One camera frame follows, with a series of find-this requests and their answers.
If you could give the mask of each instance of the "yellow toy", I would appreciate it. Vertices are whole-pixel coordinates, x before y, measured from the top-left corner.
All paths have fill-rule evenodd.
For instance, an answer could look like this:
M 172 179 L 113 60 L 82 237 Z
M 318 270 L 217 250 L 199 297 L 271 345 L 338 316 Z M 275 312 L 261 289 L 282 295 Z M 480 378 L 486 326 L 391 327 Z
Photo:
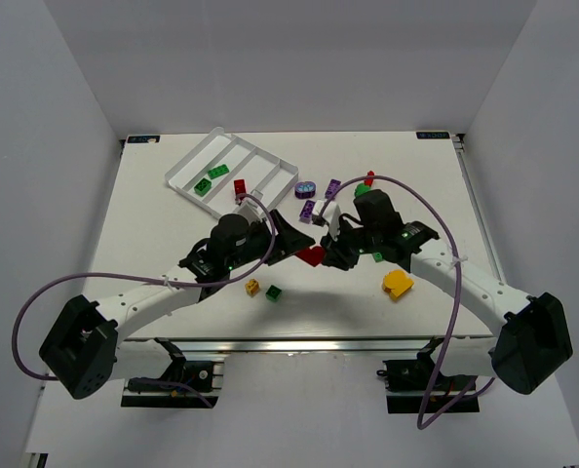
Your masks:
M 249 280 L 244 287 L 247 290 L 247 294 L 253 297 L 255 294 L 259 293 L 259 283 L 257 280 Z
M 413 280 L 408 278 L 403 270 L 394 270 L 387 273 L 383 278 L 383 291 L 385 291 L 393 300 L 410 290 L 413 286 Z

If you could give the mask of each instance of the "red object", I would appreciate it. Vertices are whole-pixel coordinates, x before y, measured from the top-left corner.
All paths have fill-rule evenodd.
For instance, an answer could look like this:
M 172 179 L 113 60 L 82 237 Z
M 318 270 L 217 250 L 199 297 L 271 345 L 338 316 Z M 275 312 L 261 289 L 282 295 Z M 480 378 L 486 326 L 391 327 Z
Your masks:
M 311 266 L 318 266 L 325 259 L 325 249 L 322 246 L 316 246 L 311 249 L 305 249 L 296 252 L 296 256 L 302 261 L 309 263 Z
M 238 202 L 238 195 L 241 193 L 247 193 L 247 185 L 243 178 L 236 178 L 233 181 L 233 188 L 235 189 L 235 201 Z
M 374 173 L 374 171 L 369 171 L 367 173 L 368 176 L 376 176 L 376 174 Z M 364 182 L 365 185 L 367 185 L 368 187 L 371 187 L 371 185 L 374 183 L 374 179 L 373 178 L 367 178 L 366 181 Z

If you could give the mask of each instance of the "green object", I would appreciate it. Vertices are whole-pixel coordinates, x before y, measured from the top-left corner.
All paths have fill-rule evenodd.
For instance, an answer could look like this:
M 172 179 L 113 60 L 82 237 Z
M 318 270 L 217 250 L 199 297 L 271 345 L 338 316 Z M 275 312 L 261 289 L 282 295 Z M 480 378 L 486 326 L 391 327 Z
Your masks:
M 208 176 L 210 176 L 210 179 L 215 179 L 216 177 L 224 176 L 225 174 L 229 174 L 229 168 L 227 168 L 226 164 L 218 166 L 217 168 L 210 169 L 208 171 Z
M 371 190 L 371 187 L 369 185 L 365 185 L 364 183 L 360 183 L 359 185 L 357 185 L 357 188 L 355 188 L 355 197 L 363 195 L 364 193 L 369 192 L 370 190 Z
M 268 288 L 268 291 L 266 291 L 266 297 L 271 301 L 276 302 L 277 300 L 279 300 L 279 297 L 281 296 L 282 292 L 283 291 L 281 291 L 280 288 L 277 288 L 276 286 L 273 285 L 270 288 Z
M 199 180 L 199 183 L 197 183 L 194 186 L 194 191 L 196 192 L 196 194 L 199 197 L 202 197 L 203 195 L 208 193 L 211 188 L 212 188 L 212 183 L 203 177 L 201 180 Z

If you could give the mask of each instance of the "gray wall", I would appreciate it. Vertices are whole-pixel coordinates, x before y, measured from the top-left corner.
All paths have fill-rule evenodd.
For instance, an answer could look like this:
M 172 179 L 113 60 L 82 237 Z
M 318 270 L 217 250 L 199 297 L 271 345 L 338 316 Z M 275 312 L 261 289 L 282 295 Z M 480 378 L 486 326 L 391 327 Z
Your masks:
M 42 0 L 0 0 L 0 467 L 19 463 L 40 386 L 13 362 L 14 318 L 38 287 L 87 264 L 118 154 Z M 73 293 L 63 286 L 28 314 L 21 352 L 35 370 Z
M 538 2 L 467 143 L 509 281 L 563 301 L 575 354 L 559 382 L 579 439 L 579 1 Z
M 535 0 L 46 0 L 127 133 L 468 130 Z

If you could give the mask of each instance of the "purple block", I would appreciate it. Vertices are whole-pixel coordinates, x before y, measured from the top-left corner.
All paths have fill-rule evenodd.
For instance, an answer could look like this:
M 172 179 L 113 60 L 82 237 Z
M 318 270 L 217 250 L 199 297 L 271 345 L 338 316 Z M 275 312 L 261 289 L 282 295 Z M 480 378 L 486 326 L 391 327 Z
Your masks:
M 328 183 L 327 192 L 325 193 L 325 198 L 327 200 L 332 197 L 332 194 L 335 193 L 337 188 L 339 188 L 339 185 L 341 185 L 339 180 L 335 180 L 334 178 L 330 180 Z
M 306 222 L 307 224 L 311 222 L 311 213 L 313 212 L 314 207 L 316 206 L 316 202 L 312 202 L 311 200 L 307 200 L 305 202 L 305 206 L 302 207 L 300 211 L 300 221 Z
M 316 182 L 299 182 L 293 188 L 293 193 L 296 198 L 304 200 L 305 198 L 312 198 L 316 195 Z

